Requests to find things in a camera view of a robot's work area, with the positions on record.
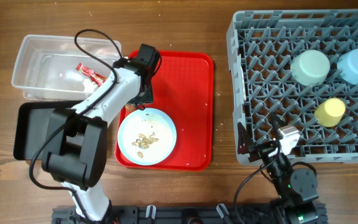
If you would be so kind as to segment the green bowl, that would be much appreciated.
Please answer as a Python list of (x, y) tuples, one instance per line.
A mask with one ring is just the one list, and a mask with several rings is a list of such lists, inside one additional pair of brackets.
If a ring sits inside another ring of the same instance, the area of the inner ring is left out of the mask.
[(318, 86), (325, 81), (330, 66), (325, 54), (318, 50), (307, 50), (293, 59), (290, 70), (299, 84)]

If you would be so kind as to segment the white tissue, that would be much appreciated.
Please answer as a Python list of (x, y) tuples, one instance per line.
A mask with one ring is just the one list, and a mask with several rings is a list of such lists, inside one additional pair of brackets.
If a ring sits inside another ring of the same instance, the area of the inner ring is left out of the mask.
[(99, 86), (91, 81), (90, 79), (86, 79), (83, 81), (83, 86), (84, 86), (84, 92), (85, 93), (94, 93), (98, 88)]

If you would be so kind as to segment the orange carrot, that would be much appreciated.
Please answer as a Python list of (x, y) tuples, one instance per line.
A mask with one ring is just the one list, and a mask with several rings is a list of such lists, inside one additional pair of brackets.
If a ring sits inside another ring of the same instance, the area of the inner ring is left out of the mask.
[(131, 112), (137, 110), (137, 107), (135, 105), (126, 104), (125, 109), (128, 113), (131, 113)]

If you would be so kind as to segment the red snack wrapper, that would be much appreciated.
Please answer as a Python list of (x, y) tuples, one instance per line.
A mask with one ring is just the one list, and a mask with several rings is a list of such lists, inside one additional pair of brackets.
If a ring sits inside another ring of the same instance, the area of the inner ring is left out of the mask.
[(101, 86), (107, 80), (106, 77), (96, 73), (94, 70), (84, 66), (82, 63), (78, 64), (76, 70), (88, 77), (92, 82), (97, 84), (97, 86)]

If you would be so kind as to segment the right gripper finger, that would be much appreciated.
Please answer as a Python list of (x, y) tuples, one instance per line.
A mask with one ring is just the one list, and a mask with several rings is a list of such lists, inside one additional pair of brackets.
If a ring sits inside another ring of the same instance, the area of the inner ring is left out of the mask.
[(276, 133), (280, 128), (287, 125), (285, 120), (281, 119), (277, 114), (271, 113), (270, 118), (272, 120), (272, 127), (274, 132)]
[(254, 142), (250, 135), (248, 134), (245, 126), (238, 122), (237, 124), (237, 133), (238, 133), (238, 143), (237, 143), (237, 153), (238, 154), (248, 154), (254, 150)]

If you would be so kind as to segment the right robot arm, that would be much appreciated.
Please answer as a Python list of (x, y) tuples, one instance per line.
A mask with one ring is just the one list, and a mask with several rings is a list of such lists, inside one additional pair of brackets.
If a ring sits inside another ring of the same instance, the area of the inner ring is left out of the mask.
[(291, 163), (287, 155), (298, 144), (299, 130), (286, 124), (277, 115), (272, 114), (275, 139), (256, 144), (249, 136), (245, 126), (237, 124), (237, 153), (248, 154), (251, 162), (262, 160), (262, 165), (237, 188), (234, 195), (234, 211), (237, 219), (244, 223), (238, 207), (238, 196), (254, 176), (266, 171), (269, 182), (274, 185), (279, 199), (271, 202), (272, 215), (283, 223), (307, 223), (319, 218), (313, 201), (319, 198), (317, 171), (307, 162)]

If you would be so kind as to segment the light blue plate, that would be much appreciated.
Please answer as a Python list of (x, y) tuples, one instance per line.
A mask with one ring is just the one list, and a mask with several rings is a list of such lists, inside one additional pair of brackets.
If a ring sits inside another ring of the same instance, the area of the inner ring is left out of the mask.
[(134, 164), (152, 166), (173, 152), (177, 131), (172, 119), (155, 108), (136, 110), (119, 126), (117, 143), (123, 156)]

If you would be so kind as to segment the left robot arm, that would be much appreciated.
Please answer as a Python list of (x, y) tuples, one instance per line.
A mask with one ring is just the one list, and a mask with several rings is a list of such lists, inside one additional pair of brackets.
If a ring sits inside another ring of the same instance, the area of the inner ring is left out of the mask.
[(84, 223), (110, 219), (111, 201), (100, 178), (107, 160), (108, 126), (127, 103), (152, 101), (151, 79), (162, 58), (150, 45), (141, 45), (135, 57), (121, 57), (108, 66), (111, 74), (87, 99), (70, 109), (55, 109), (50, 116), (46, 140), (34, 159), (42, 169), (69, 191), (75, 217)]

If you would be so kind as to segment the yellow cup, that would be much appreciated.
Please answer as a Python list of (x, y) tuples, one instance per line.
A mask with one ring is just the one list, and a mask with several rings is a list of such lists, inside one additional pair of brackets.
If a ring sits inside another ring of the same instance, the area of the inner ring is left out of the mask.
[(345, 103), (339, 98), (330, 98), (320, 104), (314, 112), (318, 123), (324, 127), (336, 126), (346, 111)]

